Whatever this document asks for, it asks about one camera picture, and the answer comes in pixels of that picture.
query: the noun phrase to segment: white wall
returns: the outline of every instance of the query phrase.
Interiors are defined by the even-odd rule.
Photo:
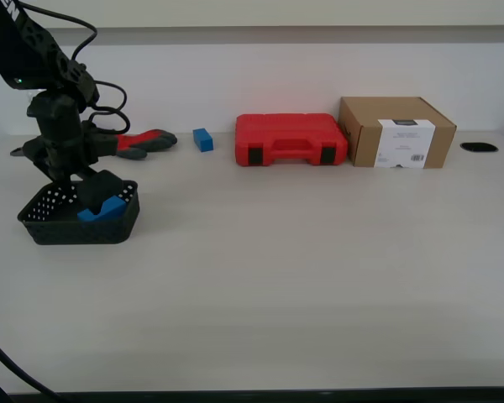
[[[56,38],[71,52],[82,34]],[[81,61],[126,87],[132,133],[228,132],[241,113],[337,115],[342,95],[418,95],[459,129],[504,133],[504,29],[118,29],[98,43]],[[0,131],[37,133],[26,107],[0,78]]]

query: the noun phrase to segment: brown cardboard box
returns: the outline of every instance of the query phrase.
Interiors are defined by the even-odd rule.
[[[427,119],[435,131],[424,168],[442,168],[456,126],[420,97],[343,97],[339,125],[349,140],[354,166],[375,166],[383,127],[379,119]]]

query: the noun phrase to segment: white label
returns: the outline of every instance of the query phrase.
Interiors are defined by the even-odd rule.
[[[379,119],[383,127],[375,166],[423,168],[435,125],[428,120]]]

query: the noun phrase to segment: toolbox handle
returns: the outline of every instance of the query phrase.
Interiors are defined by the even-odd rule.
[[[270,156],[278,159],[312,158],[313,144],[308,139],[277,139],[272,143]]]

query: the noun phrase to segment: cardboard box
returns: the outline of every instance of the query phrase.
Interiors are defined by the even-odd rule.
[[[457,129],[420,97],[343,97],[339,125],[354,166],[442,168]]]

